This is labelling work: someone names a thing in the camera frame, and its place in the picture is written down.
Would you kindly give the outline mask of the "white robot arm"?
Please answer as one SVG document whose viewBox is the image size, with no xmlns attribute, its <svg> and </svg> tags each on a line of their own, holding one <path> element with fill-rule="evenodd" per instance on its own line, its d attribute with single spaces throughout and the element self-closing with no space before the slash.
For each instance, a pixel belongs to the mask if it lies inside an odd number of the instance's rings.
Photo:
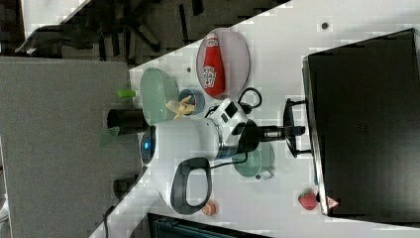
<svg viewBox="0 0 420 238">
<path fill-rule="evenodd" d="M 259 126 L 248 118 L 248 112 L 245 104 L 227 98 L 205 118 L 164 121 L 149 127 L 140 144 L 148 168 L 140 188 L 152 193 L 149 199 L 160 198 L 179 214 L 194 214 L 211 196 L 212 161 L 305 133 L 303 126 Z"/>
</svg>

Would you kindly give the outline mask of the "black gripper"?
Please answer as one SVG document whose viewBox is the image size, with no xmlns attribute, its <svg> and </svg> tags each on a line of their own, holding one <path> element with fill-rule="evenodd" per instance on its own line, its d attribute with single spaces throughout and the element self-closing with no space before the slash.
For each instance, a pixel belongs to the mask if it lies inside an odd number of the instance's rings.
<svg viewBox="0 0 420 238">
<path fill-rule="evenodd" d="M 305 100 L 293 101 L 290 98 L 286 100 L 283 110 L 284 127 L 258 126 L 249 120 L 240 130 L 238 152 L 248 153 L 254 151 L 260 143 L 286 140 L 286 145 L 294 158 L 301 154 L 311 154 L 311 150 L 298 150 L 296 140 L 293 138 L 305 133 L 304 126 L 294 126 L 293 107 L 305 103 Z"/>
</svg>

